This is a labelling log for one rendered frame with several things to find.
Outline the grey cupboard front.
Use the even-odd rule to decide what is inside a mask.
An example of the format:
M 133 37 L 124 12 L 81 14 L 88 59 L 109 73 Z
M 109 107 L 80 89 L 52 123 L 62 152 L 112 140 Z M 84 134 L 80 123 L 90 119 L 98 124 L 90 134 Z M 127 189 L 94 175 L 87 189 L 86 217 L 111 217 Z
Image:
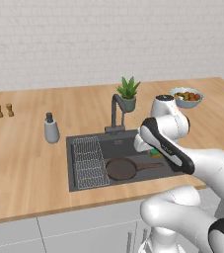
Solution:
M 224 200 L 220 199 L 210 188 L 198 190 L 200 207 L 216 218 L 224 217 Z

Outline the white bowl of fruit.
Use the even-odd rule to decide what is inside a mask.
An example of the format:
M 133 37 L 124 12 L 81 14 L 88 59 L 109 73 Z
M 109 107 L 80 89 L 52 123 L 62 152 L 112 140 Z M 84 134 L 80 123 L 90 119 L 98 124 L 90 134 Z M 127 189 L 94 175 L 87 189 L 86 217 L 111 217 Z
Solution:
M 184 109 L 192 109 L 204 99 L 201 92 L 188 87 L 176 87 L 170 94 L 175 98 L 177 106 Z

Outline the dark grey tap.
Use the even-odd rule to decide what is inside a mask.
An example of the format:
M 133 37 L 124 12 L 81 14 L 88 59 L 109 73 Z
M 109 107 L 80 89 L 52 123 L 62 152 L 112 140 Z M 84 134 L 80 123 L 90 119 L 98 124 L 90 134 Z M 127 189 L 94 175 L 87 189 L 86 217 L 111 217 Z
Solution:
M 116 124 L 116 107 L 119 107 L 122 115 L 121 115 L 121 125 L 118 126 Z M 112 95 L 112 125 L 105 127 L 105 133 L 116 133 L 120 131 L 125 131 L 125 125 L 124 125 L 124 114 L 125 114 L 125 106 L 119 97 L 118 94 Z

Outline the dark grey sink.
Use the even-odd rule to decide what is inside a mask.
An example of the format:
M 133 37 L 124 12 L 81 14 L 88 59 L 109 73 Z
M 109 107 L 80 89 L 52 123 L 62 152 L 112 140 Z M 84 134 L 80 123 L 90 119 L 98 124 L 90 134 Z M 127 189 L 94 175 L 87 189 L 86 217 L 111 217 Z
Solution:
M 133 160 L 135 163 L 163 163 L 160 168 L 144 169 L 139 171 L 134 178 L 128 180 L 115 181 L 110 179 L 109 186 L 141 182 L 152 179 L 167 178 L 183 175 L 178 168 L 169 161 L 166 157 L 160 156 L 152 158 L 149 151 L 137 152 L 134 148 L 134 138 L 137 135 L 137 130 L 126 130 L 125 132 L 110 134 L 110 133 L 94 133 L 87 135 L 75 135 L 66 137 L 67 163 L 68 163 L 68 181 L 69 191 L 83 191 L 77 188 L 75 180 L 73 140 L 82 137 L 96 136 L 99 140 L 100 147 L 105 160 L 105 165 L 113 158 L 126 157 Z

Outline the grey drawer front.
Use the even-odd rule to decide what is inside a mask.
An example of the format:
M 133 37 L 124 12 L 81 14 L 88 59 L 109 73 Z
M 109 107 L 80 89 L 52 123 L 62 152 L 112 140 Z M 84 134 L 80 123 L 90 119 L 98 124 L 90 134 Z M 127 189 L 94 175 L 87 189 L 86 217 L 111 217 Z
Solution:
M 141 200 L 97 208 L 69 211 L 39 217 L 38 223 L 44 237 L 61 235 L 92 228 L 107 227 L 135 221 L 140 218 Z
M 0 248 L 17 246 L 43 251 L 37 220 L 35 218 L 0 223 Z

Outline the grey cupboard door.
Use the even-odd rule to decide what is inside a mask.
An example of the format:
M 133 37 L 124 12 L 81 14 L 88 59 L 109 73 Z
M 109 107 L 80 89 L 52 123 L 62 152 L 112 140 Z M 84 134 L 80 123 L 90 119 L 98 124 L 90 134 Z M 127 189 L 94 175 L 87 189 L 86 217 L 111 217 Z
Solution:
M 0 253 L 45 253 L 40 238 L 22 241 L 0 241 Z
M 126 253 L 127 233 L 132 232 L 133 252 L 136 222 L 124 222 L 85 231 L 43 238 L 46 253 Z

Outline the grey soap dispenser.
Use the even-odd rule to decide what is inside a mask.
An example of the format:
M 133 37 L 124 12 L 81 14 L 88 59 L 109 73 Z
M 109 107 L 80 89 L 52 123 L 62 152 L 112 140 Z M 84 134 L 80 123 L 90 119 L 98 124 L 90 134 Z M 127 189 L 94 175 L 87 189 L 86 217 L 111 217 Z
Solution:
M 47 113 L 44 120 L 44 137 L 48 143 L 56 143 L 60 138 L 59 128 L 52 113 Z

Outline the dark brown frying pan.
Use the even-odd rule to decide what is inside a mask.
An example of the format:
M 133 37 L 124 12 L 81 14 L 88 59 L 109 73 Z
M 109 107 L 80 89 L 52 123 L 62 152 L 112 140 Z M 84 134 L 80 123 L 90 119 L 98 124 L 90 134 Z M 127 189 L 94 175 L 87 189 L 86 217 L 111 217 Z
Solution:
M 109 177 L 115 181 L 128 180 L 135 177 L 138 171 L 163 167 L 163 163 L 135 163 L 133 160 L 121 157 L 111 159 L 107 165 Z

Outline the green plant in grey pot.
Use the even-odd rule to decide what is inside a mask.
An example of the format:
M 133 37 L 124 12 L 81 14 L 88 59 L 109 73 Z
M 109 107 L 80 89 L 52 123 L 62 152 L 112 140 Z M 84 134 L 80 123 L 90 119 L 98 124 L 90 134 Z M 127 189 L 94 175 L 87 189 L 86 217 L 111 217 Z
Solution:
M 121 85 L 116 88 L 127 113 L 131 113 L 135 109 L 137 88 L 140 84 L 141 82 L 134 83 L 134 77 L 129 80 L 122 77 Z

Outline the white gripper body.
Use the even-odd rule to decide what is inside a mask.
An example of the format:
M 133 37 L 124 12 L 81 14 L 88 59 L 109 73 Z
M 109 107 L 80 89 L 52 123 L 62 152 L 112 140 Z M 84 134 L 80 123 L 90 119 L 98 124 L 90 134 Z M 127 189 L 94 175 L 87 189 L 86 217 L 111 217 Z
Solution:
M 147 144 L 138 133 L 134 138 L 134 148 L 137 152 L 148 151 L 150 149 L 150 145 Z

